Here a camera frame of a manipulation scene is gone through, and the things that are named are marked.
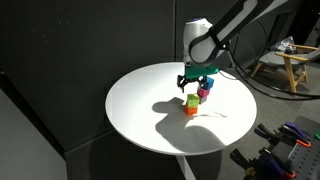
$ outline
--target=stacked blocks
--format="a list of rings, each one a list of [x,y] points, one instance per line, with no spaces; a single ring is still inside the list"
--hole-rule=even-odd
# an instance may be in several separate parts
[[[214,83],[214,80],[209,77],[205,77],[204,80],[205,82],[203,86],[202,87],[199,86],[198,92],[197,92],[198,96],[200,97],[200,101],[199,101],[200,104],[206,102],[207,96],[209,95],[210,89],[213,87],[213,83]]]
[[[199,96],[197,94],[188,94],[186,103],[186,113],[187,115],[196,114],[198,111]]]

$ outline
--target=orange block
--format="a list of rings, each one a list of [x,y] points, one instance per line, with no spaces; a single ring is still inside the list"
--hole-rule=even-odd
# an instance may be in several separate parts
[[[185,106],[185,111],[187,115],[197,114],[198,108],[189,108],[188,105]]]

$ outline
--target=white wall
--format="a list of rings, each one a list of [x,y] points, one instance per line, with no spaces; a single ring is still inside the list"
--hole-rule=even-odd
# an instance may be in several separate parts
[[[0,180],[67,180],[65,161],[1,89]]]

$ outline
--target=green block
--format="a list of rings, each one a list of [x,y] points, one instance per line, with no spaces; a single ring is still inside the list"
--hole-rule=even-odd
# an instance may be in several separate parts
[[[189,108],[198,108],[199,101],[200,100],[198,94],[188,94],[187,106]]]
[[[320,130],[314,135],[314,138],[320,141]]]

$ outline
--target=blue block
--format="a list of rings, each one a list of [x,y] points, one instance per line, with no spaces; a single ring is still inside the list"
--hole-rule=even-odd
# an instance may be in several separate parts
[[[214,79],[207,77],[206,82],[203,84],[202,89],[210,90],[213,87],[213,83],[214,83]]]

